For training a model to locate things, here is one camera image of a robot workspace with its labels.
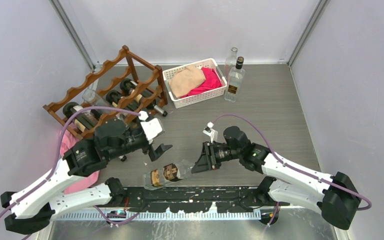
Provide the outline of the clear bottle black cap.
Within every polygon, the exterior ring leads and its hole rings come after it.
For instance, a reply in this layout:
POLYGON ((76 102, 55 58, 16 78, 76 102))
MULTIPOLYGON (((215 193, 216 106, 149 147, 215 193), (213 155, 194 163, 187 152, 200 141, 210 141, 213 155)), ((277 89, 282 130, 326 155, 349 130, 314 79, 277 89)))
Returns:
POLYGON ((192 168, 192 162, 182 160, 153 169, 143 175, 143 187, 153 191, 183 181, 192 175, 192 168))
POLYGON ((224 99, 228 102, 235 103, 238 98, 246 72, 243 69, 243 63, 244 57, 239 56, 236 60, 235 66, 229 71, 227 87, 224 94, 224 99))

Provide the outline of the silver-neck dark wine bottle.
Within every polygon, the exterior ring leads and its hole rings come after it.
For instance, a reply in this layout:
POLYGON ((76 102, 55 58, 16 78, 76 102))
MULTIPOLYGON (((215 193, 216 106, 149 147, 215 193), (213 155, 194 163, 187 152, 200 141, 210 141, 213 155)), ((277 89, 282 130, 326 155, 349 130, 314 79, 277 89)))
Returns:
POLYGON ((127 160, 127 157, 125 155, 118 157, 120 161, 125 162, 127 160))

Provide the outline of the black-neck green wine bottle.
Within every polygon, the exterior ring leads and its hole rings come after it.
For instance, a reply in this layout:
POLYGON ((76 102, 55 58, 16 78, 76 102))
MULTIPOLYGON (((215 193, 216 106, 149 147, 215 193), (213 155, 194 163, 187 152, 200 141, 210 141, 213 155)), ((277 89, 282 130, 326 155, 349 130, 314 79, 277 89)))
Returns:
MULTIPOLYGON (((119 104, 119 101, 124 97, 124 95, 117 91, 117 90, 111 90, 109 91, 106 96, 105 96, 105 99, 108 103, 110 103, 113 107, 117 107, 118 104, 119 104)), ((128 111, 131 111, 131 112, 134 112, 135 110, 137 110, 138 108, 140 107, 139 103, 137 103, 135 100, 133 100, 131 103, 129 103, 124 109, 125 110, 128 110, 128 111)), ((120 120, 123 120, 124 122, 126 121, 126 118, 127 118, 127 113, 125 112, 120 112, 117 116, 118 119, 120 120)))

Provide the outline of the clear drinking glass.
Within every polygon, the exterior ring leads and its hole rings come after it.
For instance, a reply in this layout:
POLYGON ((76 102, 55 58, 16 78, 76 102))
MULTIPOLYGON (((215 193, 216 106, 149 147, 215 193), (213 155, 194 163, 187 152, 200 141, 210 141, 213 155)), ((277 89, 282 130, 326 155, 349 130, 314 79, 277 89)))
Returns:
MULTIPOLYGON (((85 102, 89 103, 90 106, 116 107, 116 105, 108 103, 99 94, 97 94, 95 90, 92 89, 86 89, 82 95, 82 98, 85 102)), ((97 120, 99 120, 103 114, 110 113, 109 110, 105 109, 91 109, 89 112, 97 120)))

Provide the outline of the clear glass bottle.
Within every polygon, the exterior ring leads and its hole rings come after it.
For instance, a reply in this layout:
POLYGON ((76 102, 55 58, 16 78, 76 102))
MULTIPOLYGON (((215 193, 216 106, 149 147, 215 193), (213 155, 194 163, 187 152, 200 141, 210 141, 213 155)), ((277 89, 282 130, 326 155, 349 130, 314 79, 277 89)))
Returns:
POLYGON ((224 62, 224 76, 225 77, 227 77, 229 75, 231 68, 234 67, 236 64, 237 52, 238 52, 238 48, 232 47, 230 49, 229 56, 225 59, 225 62, 224 62))

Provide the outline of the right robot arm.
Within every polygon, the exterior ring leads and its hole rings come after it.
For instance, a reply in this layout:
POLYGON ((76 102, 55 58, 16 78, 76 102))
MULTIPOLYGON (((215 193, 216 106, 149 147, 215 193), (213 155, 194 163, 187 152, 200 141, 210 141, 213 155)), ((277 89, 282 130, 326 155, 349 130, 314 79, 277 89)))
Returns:
POLYGON ((217 170, 223 162, 238 160, 247 170, 265 177, 255 197, 263 205, 288 203, 312 210, 329 224, 348 230, 362 199, 348 175, 322 173, 283 158, 268 147, 251 142, 237 126, 223 132, 224 143, 217 142, 217 132, 206 127, 204 134, 210 141, 203 142, 193 174, 217 170))

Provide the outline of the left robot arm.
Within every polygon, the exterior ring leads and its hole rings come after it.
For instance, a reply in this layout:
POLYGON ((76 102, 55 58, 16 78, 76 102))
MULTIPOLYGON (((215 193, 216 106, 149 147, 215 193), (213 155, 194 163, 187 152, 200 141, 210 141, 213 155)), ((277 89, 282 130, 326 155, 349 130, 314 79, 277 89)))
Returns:
POLYGON ((107 167, 109 161, 142 150, 156 161, 170 146, 153 148, 154 138, 164 133, 158 118, 130 128, 121 120, 98 126, 92 137, 78 141, 57 161, 56 167, 18 192, 6 191, 0 201, 11 213, 5 217, 6 230, 29 235, 47 227, 59 216, 92 206, 121 206, 126 190, 118 178, 66 194, 65 189, 107 167))

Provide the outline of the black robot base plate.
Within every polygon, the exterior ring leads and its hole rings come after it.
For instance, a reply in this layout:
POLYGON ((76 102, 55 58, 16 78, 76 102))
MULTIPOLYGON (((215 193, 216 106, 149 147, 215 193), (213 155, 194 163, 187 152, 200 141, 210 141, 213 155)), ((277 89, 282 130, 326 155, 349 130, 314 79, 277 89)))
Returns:
POLYGON ((121 207, 133 212, 206 213, 215 207, 217 213, 248 213, 254 209, 274 207, 254 186, 179 186, 147 190, 127 187, 121 200, 102 207, 121 207))

